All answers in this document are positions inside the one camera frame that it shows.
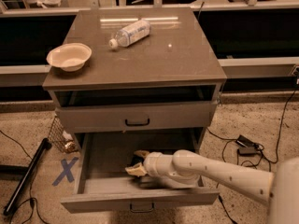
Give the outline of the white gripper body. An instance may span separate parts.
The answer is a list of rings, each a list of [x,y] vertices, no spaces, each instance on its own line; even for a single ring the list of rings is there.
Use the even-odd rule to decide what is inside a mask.
[[[144,168],[150,176],[163,176],[163,167],[158,164],[158,161],[164,156],[161,152],[151,152],[143,162]]]

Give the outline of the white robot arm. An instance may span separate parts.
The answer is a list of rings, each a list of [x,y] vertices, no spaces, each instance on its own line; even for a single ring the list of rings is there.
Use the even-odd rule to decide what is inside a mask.
[[[205,158],[189,150],[172,155],[138,150],[140,162],[125,171],[128,175],[168,177],[193,184],[208,177],[268,207],[267,224],[299,224],[299,159],[282,162],[277,170],[266,172]]]

